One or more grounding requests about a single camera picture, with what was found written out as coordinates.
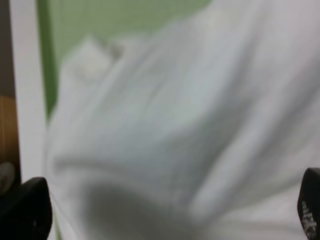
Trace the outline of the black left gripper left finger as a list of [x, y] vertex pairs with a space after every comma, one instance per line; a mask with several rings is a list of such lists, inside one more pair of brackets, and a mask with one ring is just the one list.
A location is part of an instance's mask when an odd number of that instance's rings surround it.
[[53, 224], [49, 187], [34, 177], [0, 198], [2, 240], [47, 240]]

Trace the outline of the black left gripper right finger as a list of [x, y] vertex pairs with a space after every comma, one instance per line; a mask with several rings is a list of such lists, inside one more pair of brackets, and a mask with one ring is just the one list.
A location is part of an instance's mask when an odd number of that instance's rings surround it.
[[303, 175], [297, 212], [308, 240], [320, 239], [320, 169], [308, 168]]

